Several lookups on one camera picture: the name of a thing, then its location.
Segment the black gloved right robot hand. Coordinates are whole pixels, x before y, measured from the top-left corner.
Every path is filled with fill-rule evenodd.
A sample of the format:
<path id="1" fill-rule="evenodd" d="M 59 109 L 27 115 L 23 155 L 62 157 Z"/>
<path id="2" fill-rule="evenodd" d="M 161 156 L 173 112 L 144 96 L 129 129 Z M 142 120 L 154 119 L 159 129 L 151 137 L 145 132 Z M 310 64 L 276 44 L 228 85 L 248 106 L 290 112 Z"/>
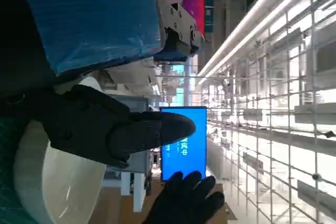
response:
<path id="1" fill-rule="evenodd" d="M 221 191 L 212 193 L 214 176 L 202 178 L 198 171 L 186 177 L 174 173 L 166 181 L 143 223 L 207 223 L 224 205 Z"/>

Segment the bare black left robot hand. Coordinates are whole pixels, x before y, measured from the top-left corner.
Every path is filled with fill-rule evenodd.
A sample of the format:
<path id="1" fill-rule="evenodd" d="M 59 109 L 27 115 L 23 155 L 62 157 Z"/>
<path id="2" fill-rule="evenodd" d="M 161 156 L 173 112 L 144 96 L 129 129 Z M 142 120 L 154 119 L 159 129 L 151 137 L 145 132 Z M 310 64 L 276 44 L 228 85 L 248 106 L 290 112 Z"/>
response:
<path id="1" fill-rule="evenodd" d="M 170 112 L 132 112 L 81 84 L 82 74 L 149 57 L 184 60 L 204 42 L 195 19 L 168 0 L 1 0 L 1 114 L 40 122 L 53 148 L 126 168 L 130 154 L 191 136 Z"/>

